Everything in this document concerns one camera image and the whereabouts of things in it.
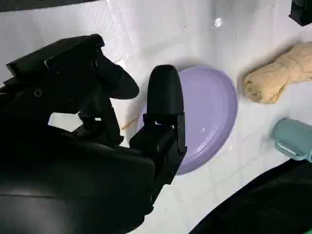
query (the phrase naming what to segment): mug handle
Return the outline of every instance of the mug handle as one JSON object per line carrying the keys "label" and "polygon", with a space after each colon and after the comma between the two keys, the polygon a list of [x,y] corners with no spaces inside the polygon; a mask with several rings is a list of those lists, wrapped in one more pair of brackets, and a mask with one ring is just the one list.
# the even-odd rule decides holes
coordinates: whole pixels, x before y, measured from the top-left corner
{"label": "mug handle", "polygon": [[302,160],[305,160],[307,158],[307,154],[299,151],[299,150],[296,150],[294,148],[291,148],[289,146],[286,146],[283,142],[281,141],[277,141],[275,142],[275,148],[283,153],[284,155],[294,159],[294,160],[297,160],[297,161],[302,161]]}

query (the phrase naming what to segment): screw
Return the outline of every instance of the screw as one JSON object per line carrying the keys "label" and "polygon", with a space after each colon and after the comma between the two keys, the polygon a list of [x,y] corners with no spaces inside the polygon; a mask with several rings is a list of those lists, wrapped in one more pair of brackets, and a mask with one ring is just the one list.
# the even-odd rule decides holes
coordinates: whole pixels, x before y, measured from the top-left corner
{"label": "screw", "polygon": [[34,90],[34,95],[39,98],[39,97],[42,96],[42,91],[40,89],[35,89]]}

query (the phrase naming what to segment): black fabric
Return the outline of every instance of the black fabric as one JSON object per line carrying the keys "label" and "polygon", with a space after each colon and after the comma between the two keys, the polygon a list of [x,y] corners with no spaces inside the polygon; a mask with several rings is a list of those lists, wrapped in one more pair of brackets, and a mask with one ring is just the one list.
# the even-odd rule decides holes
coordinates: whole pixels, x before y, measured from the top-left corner
{"label": "black fabric", "polygon": [[312,228],[312,164],[290,160],[253,180],[191,234],[303,234]]}
{"label": "black fabric", "polygon": [[0,12],[64,6],[96,0],[1,0]]}

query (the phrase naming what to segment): black object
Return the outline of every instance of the black object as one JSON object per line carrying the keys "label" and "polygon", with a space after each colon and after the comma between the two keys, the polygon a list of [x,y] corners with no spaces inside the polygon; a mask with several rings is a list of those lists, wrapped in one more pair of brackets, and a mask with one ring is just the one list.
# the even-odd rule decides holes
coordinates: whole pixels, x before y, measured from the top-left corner
{"label": "black object", "polygon": [[312,229],[312,165],[290,160],[250,182],[190,234],[303,234]]}
{"label": "black object", "polygon": [[[123,148],[110,98],[134,98],[138,87],[103,45],[99,35],[62,39],[8,64],[14,77],[0,89],[0,233],[127,233],[176,175],[187,150],[176,69],[156,68],[153,114]],[[155,92],[164,79],[177,88]],[[158,112],[161,95],[179,108]],[[79,112],[83,124],[73,132],[48,126],[53,112]]]}
{"label": "black object", "polygon": [[292,11],[289,17],[301,26],[312,23],[312,1],[292,0]]}
{"label": "black object", "polygon": [[1,0],[0,12],[71,5],[96,0]]}

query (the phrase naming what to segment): white tile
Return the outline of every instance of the white tile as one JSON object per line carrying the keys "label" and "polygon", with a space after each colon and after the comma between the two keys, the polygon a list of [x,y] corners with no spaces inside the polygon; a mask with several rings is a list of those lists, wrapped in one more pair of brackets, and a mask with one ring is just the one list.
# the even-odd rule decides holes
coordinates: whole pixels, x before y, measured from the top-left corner
{"label": "white tile", "polygon": [[208,164],[211,173],[211,182],[213,185],[219,184],[227,179],[239,168],[239,153],[237,149],[226,154],[217,154]]}
{"label": "white tile", "polygon": [[150,228],[148,233],[173,233],[173,234],[187,234],[189,231],[188,225],[184,216],[181,213],[172,214],[166,220],[160,222],[157,226]]}
{"label": "white tile", "polygon": [[248,184],[257,176],[265,172],[264,157],[258,156],[254,161],[249,163],[243,170],[243,185]]}
{"label": "white tile", "polygon": [[312,107],[312,82],[306,81],[300,84],[293,84],[292,86],[294,91],[292,104],[294,106]]}
{"label": "white tile", "polygon": [[178,0],[119,0],[134,52],[178,37],[183,32]]}
{"label": "white tile", "polygon": [[260,156],[267,148],[266,144],[269,143],[262,134],[251,134],[244,141],[239,144],[239,157],[241,166],[247,165],[250,161]]}
{"label": "white tile", "polygon": [[183,0],[184,25],[187,32],[211,31],[214,26],[214,9],[207,0]]}
{"label": "white tile", "polygon": [[182,202],[188,204],[196,200],[211,187],[207,166],[203,165],[190,173],[176,176],[172,187],[179,192]]}
{"label": "white tile", "polygon": [[267,124],[267,105],[249,102],[242,111],[238,111],[237,134],[240,140],[244,140],[248,135],[260,133]]}
{"label": "white tile", "polygon": [[266,171],[277,167],[289,160],[289,158],[286,158],[281,152],[276,149],[273,149],[270,152],[266,153],[263,157],[264,167]]}
{"label": "white tile", "polygon": [[173,189],[165,185],[154,204],[153,212],[146,216],[146,220],[150,227],[154,228],[174,214],[181,214],[181,212],[180,203]]}
{"label": "white tile", "polygon": [[241,187],[240,173],[235,173],[227,178],[224,182],[216,188],[216,195],[218,203],[222,203],[227,198],[232,196]]}
{"label": "white tile", "polygon": [[187,207],[187,217],[191,228],[194,228],[206,215],[208,215],[218,203],[212,191],[202,194]]}
{"label": "white tile", "polygon": [[78,114],[63,114],[63,113],[53,113],[49,119],[50,126],[54,126],[57,128],[62,128],[69,132],[74,131],[80,125],[82,125],[82,121],[80,120]]}

